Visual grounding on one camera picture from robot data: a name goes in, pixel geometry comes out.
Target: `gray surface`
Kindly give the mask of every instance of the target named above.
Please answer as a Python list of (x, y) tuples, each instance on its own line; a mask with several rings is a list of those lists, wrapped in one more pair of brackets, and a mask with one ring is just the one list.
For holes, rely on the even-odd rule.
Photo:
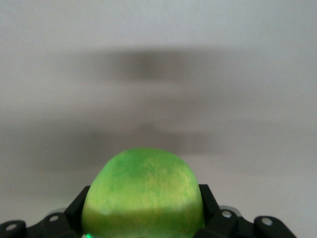
[(249, 221), (315, 238), (316, 22), (314, 1), (2, 1), (0, 223), (153, 146)]

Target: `green fruit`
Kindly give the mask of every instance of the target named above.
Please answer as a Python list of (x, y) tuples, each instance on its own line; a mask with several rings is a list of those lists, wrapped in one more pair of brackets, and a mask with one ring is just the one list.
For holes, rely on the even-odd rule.
[(203, 226), (195, 175), (176, 155), (152, 148), (113, 157), (82, 211), (83, 231), (92, 238), (191, 238)]

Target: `gray background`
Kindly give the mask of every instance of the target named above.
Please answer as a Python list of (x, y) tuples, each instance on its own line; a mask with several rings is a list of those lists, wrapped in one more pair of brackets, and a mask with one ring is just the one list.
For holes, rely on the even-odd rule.
[(316, 1), (1, 1), (0, 65), (0, 223), (151, 146), (316, 237)]

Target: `white table surface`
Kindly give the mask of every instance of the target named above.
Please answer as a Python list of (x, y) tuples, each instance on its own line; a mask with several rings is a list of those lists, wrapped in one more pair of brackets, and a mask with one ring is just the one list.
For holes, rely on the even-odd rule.
[(221, 205), (317, 235), (313, 1), (1, 1), (0, 223), (169, 150)]

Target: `green apple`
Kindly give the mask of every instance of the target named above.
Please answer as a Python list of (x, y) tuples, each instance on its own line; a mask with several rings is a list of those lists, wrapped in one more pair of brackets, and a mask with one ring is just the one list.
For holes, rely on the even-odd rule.
[(82, 211), (84, 234), (92, 238), (191, 238), (204, 223), (192, 170), (176, 155), (152, 148), (113, 157)]

